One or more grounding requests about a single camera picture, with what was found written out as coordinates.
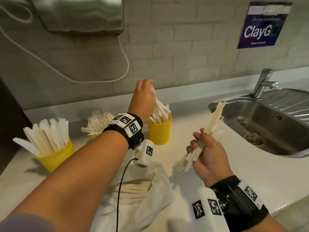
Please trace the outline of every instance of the sink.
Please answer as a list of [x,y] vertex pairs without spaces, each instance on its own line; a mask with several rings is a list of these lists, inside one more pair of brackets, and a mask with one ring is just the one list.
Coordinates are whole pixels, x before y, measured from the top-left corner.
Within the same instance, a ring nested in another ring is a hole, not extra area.
[[[249,95],[226,101],[223,122],[249,143],[274,155],[309,156],[309,93],[278,89],[257,101]],[[211,103],[213,112],[217,102]]]

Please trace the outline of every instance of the hand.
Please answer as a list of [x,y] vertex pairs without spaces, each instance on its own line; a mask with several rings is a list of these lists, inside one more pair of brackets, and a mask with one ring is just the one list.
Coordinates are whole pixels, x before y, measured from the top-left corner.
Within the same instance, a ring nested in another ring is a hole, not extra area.
[[128,113],[133,113],[147,121],[155,110],[155,94],[150,89],[153,79],[138,81],[129,106]]
[[194,132],[193,136],[196,140],[190,142],[187,146],[187,153],[197,148],[197,141],[201,140],[205,147],[199,159],[193,162],[193,168],[196,174],[202,179],[206,187],[211,187],[218,181],[233,176],[230,168],[229,160],[223,146],[218,143],[211,135],[203,133],[204,129]]

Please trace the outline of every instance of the utensil holder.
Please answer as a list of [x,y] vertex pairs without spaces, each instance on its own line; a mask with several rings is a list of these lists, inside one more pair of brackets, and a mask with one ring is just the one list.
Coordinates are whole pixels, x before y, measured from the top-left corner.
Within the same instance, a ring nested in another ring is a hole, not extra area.
[[75,152],[71,140],[59,151],[44,157],[35,156],[41,164],[50,172],[54,171],[60,164],[69,158]]
[[148,132],[149,139],[155,145],[163,145],[166,144],[170,139],[170,131],[171,131],[171,114],[168,115],[168,122],[165,124],[155,124],[152,121],[148,121]]

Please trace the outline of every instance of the sleeve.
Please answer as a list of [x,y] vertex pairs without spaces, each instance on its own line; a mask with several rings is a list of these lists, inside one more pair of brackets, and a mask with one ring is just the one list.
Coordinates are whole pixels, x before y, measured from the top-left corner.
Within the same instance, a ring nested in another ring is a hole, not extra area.
[[36,215],[15,215],[0,222],[1,232],[56,232],[53,225]]

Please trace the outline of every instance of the purple sign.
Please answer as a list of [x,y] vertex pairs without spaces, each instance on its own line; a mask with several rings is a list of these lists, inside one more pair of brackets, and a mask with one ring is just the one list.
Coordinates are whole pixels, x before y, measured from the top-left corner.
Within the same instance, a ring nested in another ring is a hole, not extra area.
[[251,2],[238,49],[275,45],[291,2]]

